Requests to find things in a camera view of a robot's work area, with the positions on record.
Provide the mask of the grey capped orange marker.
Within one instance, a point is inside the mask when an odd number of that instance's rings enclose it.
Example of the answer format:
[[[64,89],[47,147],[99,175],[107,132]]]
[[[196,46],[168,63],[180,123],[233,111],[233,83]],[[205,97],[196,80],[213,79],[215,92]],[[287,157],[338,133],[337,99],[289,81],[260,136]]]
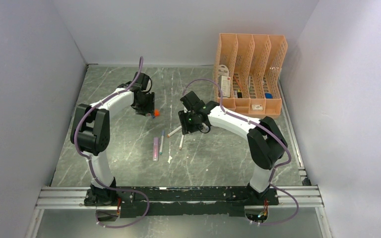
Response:
[[[167,137],[171,137],[172,135],[174,135],[176,132],[180,131],[181,129],[182,129],[182,126],[175,128],[174,130],[172,130],[170,133],[167,134]]]

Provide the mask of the lavender capped teal marker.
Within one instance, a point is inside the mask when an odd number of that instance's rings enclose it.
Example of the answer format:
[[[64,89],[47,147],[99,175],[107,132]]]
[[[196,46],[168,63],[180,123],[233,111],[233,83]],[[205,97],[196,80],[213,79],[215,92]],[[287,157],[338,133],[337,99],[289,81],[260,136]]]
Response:
[[[165,130],[162,130],[160,140],[159,140],[159,155],[163,154],[164,137],[165,137]]]

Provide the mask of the pink highlighter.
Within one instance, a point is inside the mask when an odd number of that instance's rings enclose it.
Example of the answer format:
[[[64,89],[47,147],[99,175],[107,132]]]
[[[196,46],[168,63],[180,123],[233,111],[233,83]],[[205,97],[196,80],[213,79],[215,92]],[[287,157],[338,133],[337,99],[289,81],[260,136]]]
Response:
[[[157,162],[159,158],[159,137],[154,137],[153,140],[153,161]]]

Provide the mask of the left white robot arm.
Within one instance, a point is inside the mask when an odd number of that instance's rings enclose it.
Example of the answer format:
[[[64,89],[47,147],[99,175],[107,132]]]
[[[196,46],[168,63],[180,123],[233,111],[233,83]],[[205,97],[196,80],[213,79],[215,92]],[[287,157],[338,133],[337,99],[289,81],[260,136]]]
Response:
[[[119,201],[116,179],[111,173],[106,149],[110,142],[110,119],[131,107],[137,115],[155,117],[155,94],[152,79],[136,72],[134,81],[121,84],[102,100],[80,104],[75,109],[70,140],[85,157],[92,182],[84,200],[87,206],[111,206]]]

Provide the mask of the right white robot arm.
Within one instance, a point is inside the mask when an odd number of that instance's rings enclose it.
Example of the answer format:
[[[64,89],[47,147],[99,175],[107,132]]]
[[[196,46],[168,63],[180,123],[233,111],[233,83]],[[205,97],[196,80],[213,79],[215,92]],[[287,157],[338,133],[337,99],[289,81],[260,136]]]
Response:
[[[288,150],[288,144],[275,120],[271,117],[257,119],[228,112],[218,102],[205,103],[193,91],[182,96],[180,101],[184,106],[184,109],[178,112],[183,135],[194,132],[206,134],[212,127],[218,127],[248,142],[255,164],[253,176],[248,184],[248,200],[253,205],[264,202],[275,165]]]

